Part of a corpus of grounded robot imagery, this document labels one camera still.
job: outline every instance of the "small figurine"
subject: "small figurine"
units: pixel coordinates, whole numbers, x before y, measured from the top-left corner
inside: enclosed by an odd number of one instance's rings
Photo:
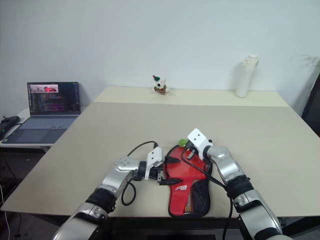
[[[153,75],[153,79],[156,83],[153,90],[157,93],[165,95],[169,92],[169,88],[166,86],[166,79],[162,80],[160,77]]]

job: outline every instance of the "green object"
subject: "green object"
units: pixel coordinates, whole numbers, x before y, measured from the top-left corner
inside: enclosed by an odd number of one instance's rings
[[[187,144],[187,142],[188,142],[188,139],[180,139],[180,140],[178,141],[178,145],[179,145],[180,147],[184,147],[184,146]]]
[[[158,82],[160,80],[160,77],[153,75],[153,79]]]

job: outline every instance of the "white cylinder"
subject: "white cylinder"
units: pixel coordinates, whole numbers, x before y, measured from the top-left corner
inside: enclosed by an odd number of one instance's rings
[[[244,59],[244,63],[242,65],[242,73],[237,83],[237,87],[235,90],[235,95],[239,98],[244,98],[248,95],[249,87],[254,77],[256,66],[258,64],[258,56],[257,55],[248,55]]]

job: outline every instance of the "black cable on desk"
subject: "black cable on desk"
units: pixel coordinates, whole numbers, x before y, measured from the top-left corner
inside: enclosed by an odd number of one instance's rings
[[[182,161],[184,161],[186,164],[190,165],[191,167],[197,169],[198,171],[200,171],[201,173],[203,173],[211,182],[219,185],[220,187],[224,188],[224,190],[227,189],[227,187],[220,181],[218,181],[216,178],[214,178],[213,176],[211,176],[210,174],[208,174],[207,172],[205,172],[204,170],[202,170],[201,168],[197,167],[196,165],[192,164],[191,162],[187,161],[183,154],[185,153],[186,149],[184,149],[182,152],[181,152],[181,159]],[[231,216],[232,216],[232,212],[233,212],[233,202],[232,202],[232,199],[230,199],[230,210],[229,210],[229,216],[226,220],[226,223],[225,223],[225,226],[224,226],[224,229],[223,229],[223,234],[222,234],[222,240],[225,240],[226,239],[226,234],[227,234],[227,229],[228,229],[228,226],[229,226],[229,223],[231,221]]]
[[[135,150],[137,150],[138,148],[140,148],[141,146],[143,145],[146,145],[146,144],[153,144],[153,149],[155,149],[156,147],[158,147],[158,143],[155,142],[155,141],[145,141],[141,144],[139,144],[138,146],[136,146],[134,149],[132,149],[128,154],[127,156],[130,156]],[[136,199],[136,196],[137,196],[137,189],[135,187],[135,185],[131,182],[134,178],[130,178],[129,181],[126,182],[126,185],[122,191],[122,194],[121,194],[121,202],[124,206],[129,206],[130,204],[132,204],[134,202],[134,200]],[[125,193],[126,193],[126,190],[128,188],[128,186],[131,186],[133,188],[133,198],[131,199],[131,201],[129,202],[125,202],[124,200],[124,196],[125,196]]]
[[[16,231],[16,234],[14,235],[15,236],[15,240],[17,240],[17,238],[20,238],[21,237],[21,234],[20,234],[20,226],[21,226],[21,222],[22,222],[22,218],[21,218],[21,213],[19,213],[19,225],[18,225],[18,229]]]

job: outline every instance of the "table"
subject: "table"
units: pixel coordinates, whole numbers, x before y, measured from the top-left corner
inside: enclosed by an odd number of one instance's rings
[[[165,154],[199,128],[228,146],[277,216],[320,215],[318,136],[274,91],[237,98],[230,91],[108,87],[44,155],[2,206],[3,211],[70,215],[117,158],[155,140]],[[144,160],[151,146],[132,156]],[[217,170],[213,175],[219,178]],[[118,200],[112,217],[168,217],[169,188],[134,183],[130,206]],[[210,184],[208,217],[226,217],[229,201]]]

